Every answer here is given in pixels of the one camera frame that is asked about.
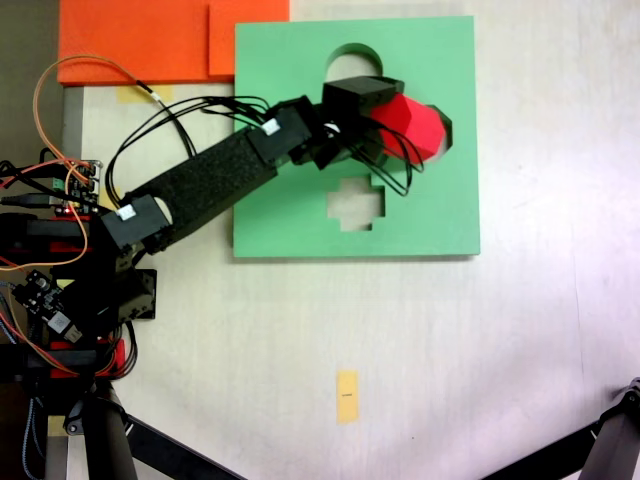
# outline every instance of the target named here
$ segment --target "orange board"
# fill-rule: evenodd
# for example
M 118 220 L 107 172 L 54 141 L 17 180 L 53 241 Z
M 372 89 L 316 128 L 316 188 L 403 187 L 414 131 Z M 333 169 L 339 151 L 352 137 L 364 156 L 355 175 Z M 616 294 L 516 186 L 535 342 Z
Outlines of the orange board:
M 210 6 L 215 10 L 218 4 L 224 7 L 220 15 L 210 15 Z M 111 58 L 147 83 L 232 81 L 235 22 L 288 19 L 289 0 L 60 0 L 58 53 Z M 218 54 L 226 61 L 218 62 Z M 117 70 L 91 61 L 62 65 L 58 80 L 130 83 Z
M 289 21 L 288 0 L 211 0 L 209 7 L 209 76 L 217 82 L 233 81 L 235 27 L 237 23 L 287 21 Z

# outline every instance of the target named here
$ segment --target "green shape sorter board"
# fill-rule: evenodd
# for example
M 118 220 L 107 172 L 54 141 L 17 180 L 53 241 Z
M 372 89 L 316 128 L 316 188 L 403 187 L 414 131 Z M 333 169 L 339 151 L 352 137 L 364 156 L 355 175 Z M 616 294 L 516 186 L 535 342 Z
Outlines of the green shape sorter board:
M 472 17 L 240 24 L 235 94 L 272 105 L 301 95 L 319 103 L 331 61 L 358 51 L 379 59 L 384 76 L 403 80 L 406 95 L 451 118 L 453 147 L 415 172 L 407 197 L 385 186 L 384 216 L 369 231 L 343 232 L 327 215 L 328 193 L 343 178 L 369 175 L 364 165 L 280 167 L 277 178 L 235 206 L 236 257 L 480 253 Z

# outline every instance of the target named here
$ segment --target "wire bundle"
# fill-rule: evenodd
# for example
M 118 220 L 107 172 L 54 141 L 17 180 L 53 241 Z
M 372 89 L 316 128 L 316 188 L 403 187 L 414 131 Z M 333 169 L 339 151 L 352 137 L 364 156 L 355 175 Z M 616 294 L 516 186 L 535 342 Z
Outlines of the wire bundle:
M 27 413 L 27 424 L 24 429 L 24 437 L 22 439 L 22 469 L 24 470 L 25 475 L 30 480 L 40 480 L 38 477 L 31 473 L 29 469 L 29 464 L 27 462 L 27 448 L 29 446 L 29 436 L 33 436 L 33 443 L 36 447 L 38 455 L 41 458 L 45 458 L 44 452 L 40 447 L 40 442 L 38 441 L 38 436 L 36 433 L 36 410 L 34 399 L 29 399 L 29 411 Z
M 2 284 L 0 284 L 0 286 L 6 286 L 7 288 L 13 287 L 12 284 L 8 284 L 6 282 L 3 282 Z M 0 293 L 0 306 L 2 307 L 2 309 L 0 309 L 0 329 L 5 333 L 9 341 L 13 344 L 16 344 L 18 340 L 23 341 L 24 343 L 29 345 L 34 350 L 34 352 L 38 354 L 47 364 L 49 364 L 56 370 L 60 370 L 74 377 L 99 376 L 110 379 L 119 379 L 131 373 L 131 370 L 133 370 L 133 367 L 136 364 L 136 361 L 138 359 L 138 344 L 136 342 L 135 331 L 131 322 L 127 322 L 126 324 L 130 340 L 129 355 L 124 364 L 121 365 L 118 370 L 112 371 L 116 362 L 116 348 L 118 347 L 118 344 L 122 339 L 122 327 L 118 327 L 113 332 L 113 334 L 110 335 L 108 339 L 109 347 L 105 351 L 103 358 L 96 363 L 96 366 L 87 368 L 83 371 L 74 371 L 62 365 L 49 353 L 47 353 L 36 343 L 34 343 L 29 338 L 30 335 L 24 334 L 20 327 L 20 324 L 16 322 L 16 315 L 13 310 L 11 294 L 9 294 L 9 301 L 7 302 L 5 296 Z
M 166 112 L 167 113 L 167 115 L 168 115 L 168 119 L 167 120 L 174 123 L 174 125 L 176 127 L 176 130 L 178 131 L 180 139 L 182 140 L 182 143 L 183 143 L 183 145 L 184 145 L 189 157 L 191 158 L 197 153 L 196 149 L 195 149 L 195 146 L 193 145 L 193 141 L 191 140 L 191 137 L 189 137 L 189 134 L 184 129 L 182 124 L 178 121 L 177 117 L 174 116 L 173 113 L 171 112 L 171 110 L 169 110 L 167 108 L 167 106 L 162 102 L 162 99 L 160 98 L 160 96 L 156 92 L 154 92 L 142 80 L 137 78 L 133 73 L 131 73 L 129 70 L 127 70 L 125 67 L 123 67 L 119 63 L 111 60 L 110 58 L 103 57 L 101 55 L 93 55 L 93 54 L 70 55 L 68 57 L 61 58 L 57 62 L 51 64 L 44 71 L 44 73 L 42 74 L 42 76 L 38 80 L 38 84 L 36 85 L 35 92 L 33 94 L 33 118 L 34 118 L 34 121 L 35 121 L 35 124 L 36 124 L 36 129 L 38 130 L 38 134 L 40 135 L 40 138 L 42 139 L 44 144 L 53 153 L 53 155 L 56 158 L 62 160 L 63 163 L 67 166 L 67 168 L 69 168 L 71 170 L 71 167 L 73 165 L 73 163 L 71 162 L 71 159 L 67 158 L 62 153 L 62 151 L 60 149 L 58 149 L 53 144 L 53 142 L 49 139 L 49 137 L 47 137 L 47 134 L 45 133 L 44 128 L 42 127 L 42 124 L 40 122 L 40 114 L 39 114 L 40 92 L 42 90 L 42 86 L 44 85 L 44 82 L 47 79 L 47 77 L 51 74 L 51 72 L 53 70 L 58 68 L 58 66 L 60 66 L 63 63 L 79 62 L 79 61 L 84 61 L 84 62 L 89 61 L 89 62 L 100 62 L 100 63 L 103 63 L 108 67 L 115 68 L 115 69 L 119 70 L 126 77 L 128 77 L 130 80 L 132 80 L 136 85 L 138 85 L 140 88 L 142 88 L 147 94 L 149 94 L 149 96 L 153 100 L 155 100 L 160 105 L 160 107 L 162 108 L 161 112 Z M 84 177 L 83 175 L 79 174 L 77 171 L 74 172 L 74 176 L 76 176 L 83 183 L 88 183 L 88 179 L 86 177 Z
M 409 194 L 409 190 L 411 189 L 411 183 L 413 182 L 413 172 L 417 171 L 418 173 L 422 173 L 424 171 L 424 163 L 421 160 L 421 154 L 415 144 L 409 140 L 405 135 L 386 125 L 373 120 L 371 118 L 361 117 L 361 122 L 365 127 L 364 132 L 360 132 L 355 138 L 359 138 L 361 142 L 358 144 L 352 140 L 354 138 L 353 134 L 349 134 L 348 131 L 340 131 L 336 132 L 334 129 L 327 127 L 327 133 L 332 136 L 335 136 L 337 140 L 344 145 L 350 152 L 351 158 L 354 160 L 364 164 L 369 170 L 375 173 L 383 182 L 389 186 L 394 192 L 402 197 L 406 197 Z M 380 130 L 384 130 L 389 132 L 395 138 L 398 145 L 400 145 L 400 149 L 402 152 L 398 152 L 395 150 L 389 149 L 385 146 L 379 138 L 378 132 Z M 382 159 L 374 159 L 367 153 L 366 149 L 363 146 L 363 143 L 374 143 L 379 147 L 385 149 L 387 152 L 391 154 L 394 158 L 401 160 L 404 164 L 404 173 L 405 173 L 405 181 L 404 183 L 400 182 L 394 174 L 392 174 L 389 170 L 385 168 L 385 163 L 388 158 L 388 155 L 383 157 Z M 413 152 L 414 158 L 420 159 L 419 163 L 413 163 L 411 161 L 411 153 Z
M 49 150 L 48 148 L 43 148 L 42 152 L 46 152 L 48 150 Z M 35 168 L 33 170 L 30 170 L 31 167 L 42 168 L 41 165 L 43 167 L 47 167 L 47 166 L 58 165 L 60 163 L 62 162 L 56 159 L 51 161 L 51 163 L 49 162 L 45 163 L 44 161 L 42 161 L 37 165 L 32 165 L 24 168 L 16 168 L 9 160 L 3 160 L 0 162 L 0 178 L 3 178 L 3 177 L 10 177 L 10 178 L 5 182 L 0 183 L 0 188 L 9 188 L 15 182 L 22 182 L 25 185 L 28 185 L 29 187 L 34 188 L 39 192 L 45 193 L 51 197 L 59 198 L 60 200 L 66 200 L 69 202 L 79 203 L 81 205 L 87 205 L 92 208 L 97 208 L 98 211 L 101 211 L 103 213 L 108 212 L 109 211 L 108 208 L 101 207 L 100 205 L 97 205 L 97 204 L 89 203 L 83 198 L 75 197 L 73 195 L 67 195 L 66 193 L 51 190 L 50 188 L 45 187 L 41 183 L 36 182 L 29 175 L 33 170 L 35 170 Z
M 260 103 L 245 102 L 244 100 L 255 100 Z M 177 111 L 172 110 L 180 105 L 183 105 L 181 109 Z M 214 110 L 214 107 L 222 107 L 223 109 L 226 109 L 226 111 Z M 131 145 L 133 145 L 149 133 L 153 132 L 157 128 L 165 125 L 168 122 L 175 122 L 177 118 L 195 111 L 201 111 L 202 113 L 210 115 L 222 115 L 223 117 L 240 121 L 242 123 L 245 123 L 246 125 L 258 127 L 260 126 L 260 124 L 266 121 L 266 113 L 268 109 L 269 104 L 266 100 L 260 97 L 253 96 L 192 97 L 181 100 L 179 102 L 175 102 L 168 107 L 164 106 L 164 108 L 149 117 L 142 125 L 134 130 L 124 140 L 124 142 L 122 142 L 113 158 L 109 162 L 109 165 L 107 166 L 107 170 L 105 172 L 105 189 L 107 195 L 109 196 L 109 200 L 111 200 L 111 202 L 117 207 L 120 207 L 121 198 L 116 192 L 113 179 L 116 161 L 118 160 L 119 156 Z M 154 122 L 154 120 L 156 120 L 162 114 L 167 114 L 167 117 Z
M 45 163 L 41 163 L 41 164 L 35 165 L 33 167 L 25 168 L 24 170 L 22 170 L 22 173 L 27 173 L 27 172 L 33 171 L 33 170 L 35 170 L 37 168 L 45 167 L 45 166 L 47 166 L 47 165 L 49 165 L 51 163 L 63 163 L 63 162 L 65 162 L 65 160 L 62 160 L 62 159 L 51 160 L 50 162 L 45 162 Z M 82 162 L 78 162 L 76 160 L 73 160 L 72 162 L 73 162 L 72 163 L 72 167 L 69 170 L 69 173 L 67 173 L 67 178 L 65 180 L 65 194 L 66 195 L 69 195 L 69 180 L 71 179 L 71 175 L 76 171 L 77 165 L 79 163 L 82 163 Z M 34 262 L 34 263 L 27 263 L 25 265 L 15 265 L 15 264 L 13 264 L 14 266 L 10 267 L 10 268 L 0 268 L 0 272 L 12 272 L 12 271 L 15 271 L 15 270 L 23 270 L 26 267 L 53 267 L 53 266 L 58 266 L 58 265 L 68 265 L 70 263 L 77 262 L 82 257 L 84 257 L 85 253 L 87 253 L 87 249 L 89 248 L 89 237 L 87 236 L 87 230 L 84 227 L 84 224 L 82 223 L 82 219 L 78 215 L 78 212 L 76 211 L 76 209 L 73 206 L 73 204 L 69 204 L 69 208 L 71 209 L 71 212 L 73 213 L 74 217 L 76 218 L 76 221 L 78 222 L 78 225 L 80 226 L 80 231 L 82 232 L 82 236 L 84 238 L 84 246 L 82 247 L 82 251 L 76 257 L 72 258 L 71 260 L 65 260 L 65 261 L 53 262 L 53 263 L 38 263 L 38 262 Z

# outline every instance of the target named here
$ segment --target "sticker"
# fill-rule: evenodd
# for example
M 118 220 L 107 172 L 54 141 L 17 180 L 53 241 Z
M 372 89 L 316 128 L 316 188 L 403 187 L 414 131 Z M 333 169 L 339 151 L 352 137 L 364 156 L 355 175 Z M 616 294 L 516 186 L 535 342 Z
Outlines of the sticker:
M 341 370 L 337 378 L 338 424 L 355 422 L 359 417 L 358 409 L 358 372 Z
M 76 328 L 75 325 L 71 325 L 71 328 L 67 330 L 67 333 L 64 334 L 64 338 L 69 340 L 72 343 L 76 343 L 78 340 L 82 338 L 82 333 Z
M 172 85 L 149 85 L 149 87 L 160 95 L 163 102 L 173 102 Z M 118 103 L 155 103 L 147 92 L 136 85 L 116 87 L 116 99 Z
M 49 428 L 47 437 L 66 437 L 67 431 L 64 429 L 64 416 L 49 415 Z
M 56 284 L 58 285 L 58 287 L 65 289 L 67 288 L 69 285 L 71 285 L 73 282 L 75 282 L 75 280 L 65 280 L 65 279 L 58 279 L 56 280 Z
M 121 196 L 121 192 L 118 187 L 116 187 L 116 193 L 118 194 L 119 197 Z M 109 198 L 109 195 L 107 195 L 107 190 L 105 188 L 100 188 L 100 195 L 98 196 L 98 204 L 101 207 L 108 208 L 109 210 L 118 209 L 118 207 L 116 207 L 111 201 L 111 199 Z

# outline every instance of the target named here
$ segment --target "white table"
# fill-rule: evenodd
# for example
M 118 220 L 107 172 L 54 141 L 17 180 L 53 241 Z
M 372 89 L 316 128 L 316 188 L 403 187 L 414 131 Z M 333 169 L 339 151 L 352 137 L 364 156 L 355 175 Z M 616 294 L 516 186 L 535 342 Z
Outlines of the white table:
M 136 326 L 140 360 L 116 388 L 249 479 L 479 478 L 597 418 L 640 373 L 640 4 L 340 3 L 294 1 L 292 20 L 476 17 L 482 254 L 236 261 L 226 213 L 144 261 L 159 315 Z M 108 160 L 154 111 L 85 89 L 84 158 Z M 185 120 L 199 148 L 231 132 L 203 117 Z M 165 127 L 116 184 L 182 160 Z M 360 382 L 348 425 L 342 369 Z

